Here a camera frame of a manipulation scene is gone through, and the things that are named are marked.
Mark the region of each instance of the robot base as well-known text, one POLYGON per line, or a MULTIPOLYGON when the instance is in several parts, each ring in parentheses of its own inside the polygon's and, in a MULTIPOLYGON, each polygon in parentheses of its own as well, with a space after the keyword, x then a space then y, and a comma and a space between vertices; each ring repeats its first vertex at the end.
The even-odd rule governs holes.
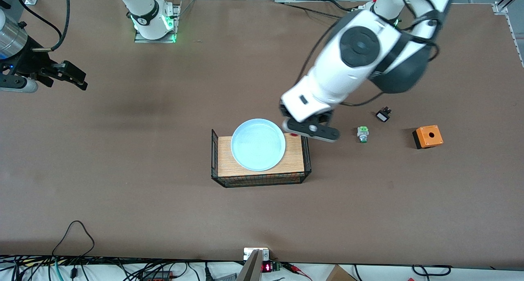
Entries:
POLYGON ((168 5, 168 16, 175 16, 174 19, 165 18, 165 24, 169 27, 173 27, 168 33, 166 33, 160 39, 146 39, 140 35, 138 31, 135 33, 135 43, 163 43, 171 44, 176 43, 176 32, 178 31, 178 16, 180 16, 180 6, 173 5, 171 2, 166 2, 168 5))

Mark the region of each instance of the green led light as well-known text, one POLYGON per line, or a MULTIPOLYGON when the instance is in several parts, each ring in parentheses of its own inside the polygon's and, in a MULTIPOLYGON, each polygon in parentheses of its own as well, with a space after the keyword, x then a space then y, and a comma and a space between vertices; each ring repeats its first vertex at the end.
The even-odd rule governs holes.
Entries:
POLYGON ((171 18, 167 18, 162 15, 162 21, 164 22, 167 29, 171 30, 173 28, 173 20, 171 18))

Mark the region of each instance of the robotic arm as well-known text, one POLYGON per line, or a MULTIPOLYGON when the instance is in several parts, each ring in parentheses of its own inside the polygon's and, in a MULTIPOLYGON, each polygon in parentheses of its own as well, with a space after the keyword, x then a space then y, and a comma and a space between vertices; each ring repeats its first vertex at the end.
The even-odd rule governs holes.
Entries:
POLYGON ((334 142, 332 112, 369 79, 383 93, 408 91, 421 78, 430 59, 450 0, 410 0, 415 21, 410 33, 395 21, 404 0, 376 0, 352 11, 333 27, 313 67, 281 97, 287 132, 334 142))
MULTIPOLYGON (((174 29, 173 4, 164 0, 124 1, 135 28, 146 39, 159 39, 174 29)), ((53 79, 73 83, 86 90, 86 73, 69 61, 56 63, 50 49, 43 48, 18 23, 0 9, 0 91, 33 93, 37 81, 51 87, 53 79)))

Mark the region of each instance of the cylindrical metal part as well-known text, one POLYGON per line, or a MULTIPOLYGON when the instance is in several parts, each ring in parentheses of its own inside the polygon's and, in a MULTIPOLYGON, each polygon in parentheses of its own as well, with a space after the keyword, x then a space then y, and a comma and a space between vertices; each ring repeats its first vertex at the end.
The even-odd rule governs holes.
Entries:
POLYGON ((9 58, 24 48, 27 33, 0 9, 0 59, 9 58))

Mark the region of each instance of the white robotic arm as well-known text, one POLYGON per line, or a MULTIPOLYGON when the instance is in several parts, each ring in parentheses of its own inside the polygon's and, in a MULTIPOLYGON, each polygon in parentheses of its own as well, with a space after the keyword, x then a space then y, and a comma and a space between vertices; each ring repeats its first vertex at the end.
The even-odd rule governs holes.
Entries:
POLYGON ((339 132, 328 126, 332 110, 366 79, 384 93, 400 93, 421 78, 449 0, 410 1, 411 33, 389 24, 403 0, 376 0, 339 20, 314 66, 281 97, 286 131, 334 142, 339 132))
POLYGON ((160 39, 174 29, 173 3, 164 0, 122 0, 135 28, 146 39, 160 39))

